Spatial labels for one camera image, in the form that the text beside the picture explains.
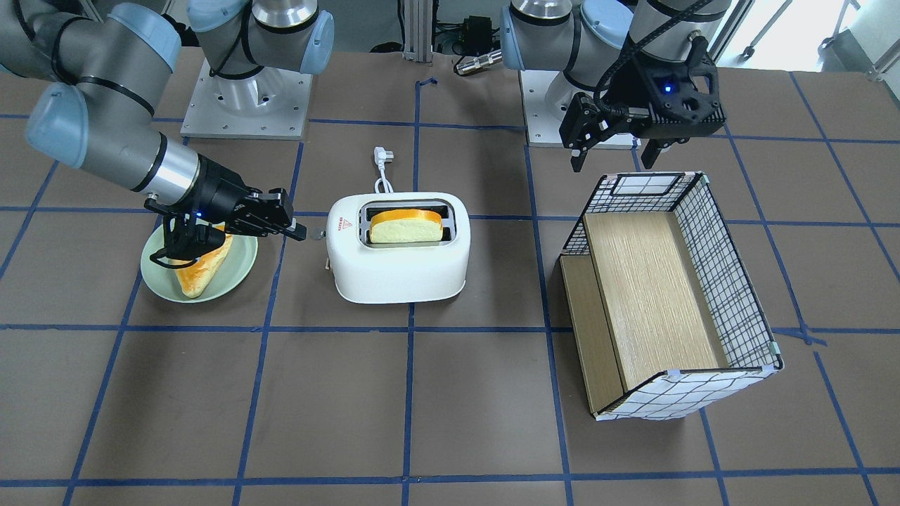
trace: white mounting plate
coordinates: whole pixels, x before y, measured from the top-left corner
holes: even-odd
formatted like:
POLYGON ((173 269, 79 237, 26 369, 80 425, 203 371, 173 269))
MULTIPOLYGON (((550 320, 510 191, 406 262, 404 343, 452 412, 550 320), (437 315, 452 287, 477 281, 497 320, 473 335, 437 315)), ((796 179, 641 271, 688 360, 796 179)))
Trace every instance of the white mounting plate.
MULTIPOLYGON (((561 148, 560 121, 556 119, 544 100, 547 88, 559 72, 555 70, 522 70, 519 84, 522 86, 522 104, 525 107, 525 121, 528 125, 530 146, 561 148)), ((635 137, 630 133, 619 133, 606 142, 600 142, 593 149, 631 149, 635 137)))
POLYGON ((220 106, 210 65, 203 61, 191 102, 184 113, 181 134, 204 139, 302 139, 310 106, 312 76, 277 69, 284 79, 280 108, 259 116, 240 116, 220 106))

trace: light green plate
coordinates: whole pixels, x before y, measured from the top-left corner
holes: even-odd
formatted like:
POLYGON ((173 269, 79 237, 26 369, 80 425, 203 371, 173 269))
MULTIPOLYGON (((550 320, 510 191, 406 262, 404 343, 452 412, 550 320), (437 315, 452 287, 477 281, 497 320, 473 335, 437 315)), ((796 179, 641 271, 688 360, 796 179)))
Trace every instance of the light green plate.
POLYGON ((240 285, 257 260, 257 238, 234 236, 231 250, 222 261, 219 272, 212 277, 209 286, 199 297, 190 299, 182 293, 174 270, 160 267, 150 261, 150 254, 162 247, 163 230, 162 227, 159 227, 150 234, 144 250, 140 253, 140 274, 150 291, 173 303, 203 303, 222 297, 233 290, 235 286, 240 285))

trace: wooden panel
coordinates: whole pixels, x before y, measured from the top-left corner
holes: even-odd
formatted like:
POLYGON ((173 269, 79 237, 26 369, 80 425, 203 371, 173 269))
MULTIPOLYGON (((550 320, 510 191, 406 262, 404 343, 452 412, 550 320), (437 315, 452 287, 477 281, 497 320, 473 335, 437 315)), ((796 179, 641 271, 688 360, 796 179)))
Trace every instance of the wooden panel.
POLYGON ((625 389, 668 369, 726 367, 674 214, 603 212, 584 221, 625 389))
POLYGON ((560 257, 575 342, 590 412, 596 413, 625 394, 607 315, 600 301, 594 262, 588 256, 560 257))

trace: blue joint cap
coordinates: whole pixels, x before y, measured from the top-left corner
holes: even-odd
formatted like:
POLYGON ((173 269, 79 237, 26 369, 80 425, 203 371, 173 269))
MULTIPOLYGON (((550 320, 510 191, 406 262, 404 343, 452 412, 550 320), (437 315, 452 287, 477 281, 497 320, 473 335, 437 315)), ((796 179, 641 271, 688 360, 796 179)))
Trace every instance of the blue joint cap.
POLYGON ((187 18, 195 33, 209 32, 231 21, 249 0, 190 0, 187 18))
POLYGON ((500 50, 503 52, 503 64, 513 70, 525 70, 522 51, 518 48, 516 41, 516 27, 512 22, 509 7, 503 7, 500 14, 500 50))
POLYGON ((634 17, 618 0, 584 0, 581 4, 584 24, 607 45, 621 50, 634 17))
POLYGON ((15 74, 13 73, 13 71, 10 70, 9 68, 4 67, 2 63, 0 63, 0 72, 3 72, 3 73, 5 73, 5 74, 9 74, 9 75, 11 75, 11 76, 15 76, 15 74))
POLYGON ((31 111, 25 139, 41 153, 80 168, 87 155, 87 102, 74 86, 47 86, 31 111))
POLYGON ((145 41, 175 72, 181 37, 162 16, 141 5, 118 4, 108 17, 123 24, 145 41))
POLYGON ((335 18, 328 11, 319 11, 319 19, 312 25, 312 35, 300 63, 301 74, 321 74, 331 59, 335 45, 335 18))

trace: bread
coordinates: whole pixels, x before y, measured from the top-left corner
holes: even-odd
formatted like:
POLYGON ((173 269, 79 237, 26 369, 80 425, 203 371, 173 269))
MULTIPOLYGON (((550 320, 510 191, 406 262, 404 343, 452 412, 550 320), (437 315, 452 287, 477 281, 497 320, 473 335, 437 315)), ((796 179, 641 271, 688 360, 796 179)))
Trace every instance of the bread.
POLYGON ((441 215, 423 209, 394 209, 375 214, 369 240, 373 244, 434 242, 444 236, 441 215))
MULTIPOLYGON (((224 227, 220 225, 216 225, 216 228, 224 230, 224 227)), ((221 267, 222 261, 228 255, 233 239, 231 234, 225 234, 225 242, 219 248, 200 257, 196 264, 175 270, 178 283, 181 285, 181 291, 185 296, 190 299, 196 299, 203 293, 203 290, 206 290, 212 277, 215 276, 216 271, 221 267)))

